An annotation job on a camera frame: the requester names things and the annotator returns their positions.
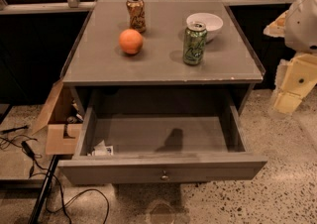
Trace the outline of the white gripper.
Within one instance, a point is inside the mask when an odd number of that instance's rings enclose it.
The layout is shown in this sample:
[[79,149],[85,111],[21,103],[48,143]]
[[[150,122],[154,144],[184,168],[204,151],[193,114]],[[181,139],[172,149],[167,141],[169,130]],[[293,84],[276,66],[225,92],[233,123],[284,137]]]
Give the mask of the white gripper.
[[[269,37],[283,38],[287,11],[264,28]],[[293,113],[317,84],[317,55],[296,53],[282,59],[277,67],[272,107],[283,114]]]

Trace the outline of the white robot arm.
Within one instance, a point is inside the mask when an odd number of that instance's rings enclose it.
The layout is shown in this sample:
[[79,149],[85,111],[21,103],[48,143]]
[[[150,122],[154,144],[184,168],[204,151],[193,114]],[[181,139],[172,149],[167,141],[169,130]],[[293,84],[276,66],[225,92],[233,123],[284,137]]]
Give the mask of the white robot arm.
[[272,104],[276,112],[291,114],[317,84],[317,0],[295,0],[264,34],[284,38],[295,51],[290,61],[282,59],[277,67]]

